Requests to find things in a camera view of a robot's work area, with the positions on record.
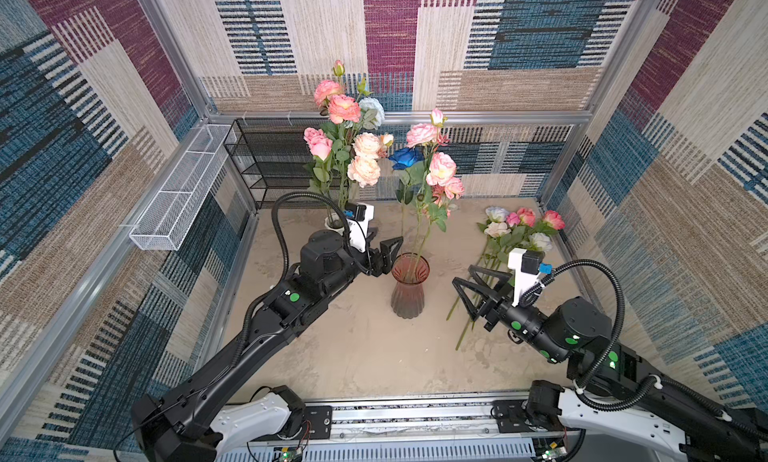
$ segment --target glass vase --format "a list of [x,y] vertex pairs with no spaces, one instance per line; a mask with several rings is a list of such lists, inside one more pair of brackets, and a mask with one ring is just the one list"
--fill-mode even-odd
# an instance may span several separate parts
[[414,318],[424,310],[424,287],[429,276],[429,263],[424,257],[416,261],[416,254],[400,254],[392,266],[392,276],[397,280],[392,291],[392,310],[402,318]]

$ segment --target striped fabric wall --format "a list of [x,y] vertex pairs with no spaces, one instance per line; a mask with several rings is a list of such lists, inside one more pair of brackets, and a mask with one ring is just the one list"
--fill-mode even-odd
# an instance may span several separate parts
[[[194,372],[247,219],[224,168],[178,251],[132,249],[0,460],[111,460],[133,402]],[[121,449],[139,452],[134,438]]]
[[[0,0],[0,34],[1,384],[197,115],[137,0]],[[246,217],[235,180],[181,250],[133,251],[0,460],[104,460],[132,397],[192,370]]]
[[160,0],[221,112],[314,110],[336,59],[385,110],[580,110],[636,0]]
[[[549,208],[607,263],[623,341],[768,410],[768,0],[661,0]],[[588,272],[612,313],[610,285]]]

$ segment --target mesh basket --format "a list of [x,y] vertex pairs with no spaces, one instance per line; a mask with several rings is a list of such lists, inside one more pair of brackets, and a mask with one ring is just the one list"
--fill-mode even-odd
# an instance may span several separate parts
[[234,129],[206,125],[171,171],[130,231],[141,250],[178,250],[226,160]]

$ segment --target green leaf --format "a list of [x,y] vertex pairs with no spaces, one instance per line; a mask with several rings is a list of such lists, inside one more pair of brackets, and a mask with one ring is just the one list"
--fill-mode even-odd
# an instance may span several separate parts
[[315,177],[317,177],[317,179],[321,182],[328,182],[330,180],[330,176],[325,170],[322,170],[319,167],[315,167],[313,171],[315,173]]
[[339,129],[336,127],[336,124],[330,120],[321,123],[320,128],[322,129],[322,133],[326,134],[326,137],[329,139],[337,139],[339,137]]

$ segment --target blue striped panel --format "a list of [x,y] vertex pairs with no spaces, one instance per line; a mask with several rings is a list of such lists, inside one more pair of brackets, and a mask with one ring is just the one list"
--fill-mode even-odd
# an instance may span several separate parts
[[84,462],[87,456],[87,449],[67,447],[57,442],[18,437],[8,438],[0,449],[0,460],[7,462],[45,462],[46,460],[80,460]]
[[0,14],[0,52],[48,29],[27,0],[0,0]]
[[587,164],[618,206],[658,154],[658,149],[632,121],[617,110],[592,149]]
[[576,67],[605,2],[504,0],[488,69]]
[[0,55],[0,90],[0,250],[24,259],[110,157],[22,47]]
[[768,205],[768,113],[763,113],[718,163],[755,198]]
[[214,1],[244,75],[296,73],[280,0]]
[[614,211],[594,240],[659,355],[672,364],[709,347],[710,342],[674,290],[673,278],[685,271],[684,266],[665,244],[647,248],[628,217],[622,210]]
[[[763,363],[766,346],[768,324],[762,324],[725,342],[715,344],[715,350],[723,358],[728,369],[734,373],[736,380],[761,410],[768,410],[768,366]],[[728,396],[733,398],[741,395],[737,392],[730,392]]]

